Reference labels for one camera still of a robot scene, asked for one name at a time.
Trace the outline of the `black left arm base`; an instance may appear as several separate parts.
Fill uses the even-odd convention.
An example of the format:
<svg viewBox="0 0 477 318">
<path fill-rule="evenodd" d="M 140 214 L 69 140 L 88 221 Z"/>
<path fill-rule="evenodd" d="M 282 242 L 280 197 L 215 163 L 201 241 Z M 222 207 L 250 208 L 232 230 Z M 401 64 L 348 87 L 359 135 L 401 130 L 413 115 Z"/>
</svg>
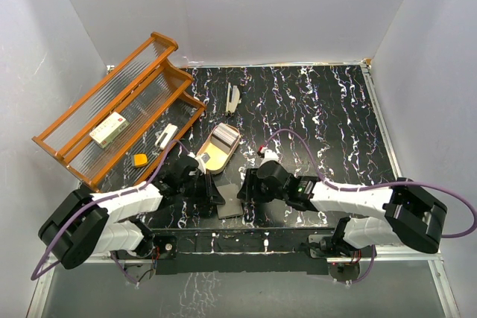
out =
<svg viewBox="0 0 477 318">
<path fill-rule="evenodd" d="M 140 284 L 144 280 L 150 279 L 156 274 L 159 260 L 161 258 L 173 259 L 175 257 L 176 248 L 176 241 L 172 237 L 148 235 L 139 242 L 135 249 L 126 250 L 126 253 L 131 257 L 141 260 L 149 259 L 151 261 L 150 267 L 139 276 L 128 272 L 128 269 L 132 268 L 133 266 L 131 264 L 127 266 L 126 262 L 122 264 L 119 260 L 118 251 L 112 251 L 110 253 L 110 257 L 114 261 L 117 268 L 120 269 L 127 282 L 129 284 L 133 284 L 135 288 L 139 288 Z"/>
</svg>

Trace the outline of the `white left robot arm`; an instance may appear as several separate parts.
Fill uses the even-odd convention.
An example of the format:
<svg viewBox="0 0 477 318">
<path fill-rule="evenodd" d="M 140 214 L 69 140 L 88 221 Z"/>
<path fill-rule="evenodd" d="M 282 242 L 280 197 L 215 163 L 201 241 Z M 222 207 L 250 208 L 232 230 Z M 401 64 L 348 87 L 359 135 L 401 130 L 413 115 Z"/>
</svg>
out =
<svg viewBox="0 0 477 318">
<path fill-rule="evenodd" d="M 117 191 L 76 189 L 44 222 L 38 236 L 47 253 L 67 270 L 99 253 L 123 250 L 144 258 L 153 251 L 154 234 L 138 215 L 179 203 L 202 211 L 225 203 L 201 159 L 184 156 L 148 181 Z"/>
</svg>

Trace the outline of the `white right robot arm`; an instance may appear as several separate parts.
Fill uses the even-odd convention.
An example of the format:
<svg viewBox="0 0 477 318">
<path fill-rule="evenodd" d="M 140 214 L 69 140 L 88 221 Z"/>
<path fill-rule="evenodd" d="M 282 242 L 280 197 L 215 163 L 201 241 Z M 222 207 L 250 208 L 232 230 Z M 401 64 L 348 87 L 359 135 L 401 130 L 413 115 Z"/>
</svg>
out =
<svg viewBox="0 0 477 318">
<path fill-rule="evenodd" d="M 325 182 L 296 177 L 274 160 L 248 169 L 237 197 L 246 203 L 282 200 L 301 212 L 343 212 L 332 235 L 314 245 L 325 255 L 348 256 L 372 245 L 391 244 L 435 254 L 447 213 L 441 201 L 403 179 L 383 188 Z"/>
</svg>

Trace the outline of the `black right arm base motor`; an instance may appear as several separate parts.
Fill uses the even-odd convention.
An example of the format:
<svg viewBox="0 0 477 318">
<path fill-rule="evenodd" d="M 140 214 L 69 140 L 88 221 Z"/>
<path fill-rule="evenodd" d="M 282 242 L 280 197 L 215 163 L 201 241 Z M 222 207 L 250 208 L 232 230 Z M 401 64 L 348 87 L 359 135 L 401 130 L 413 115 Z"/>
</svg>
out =
<svg viewBox="0 0 477 318">
<path fill-rule="evenodd" d="M 356 249 L 343 238 L 333 235 L 310 235 L 299 244 L 297 251 L 309 258 L 345 258 L 343 262 L 332 262 L 332 268 L 338 273 L 344 273 L 346 269 L 361 269 L 362 249 Z"/>
</svg>

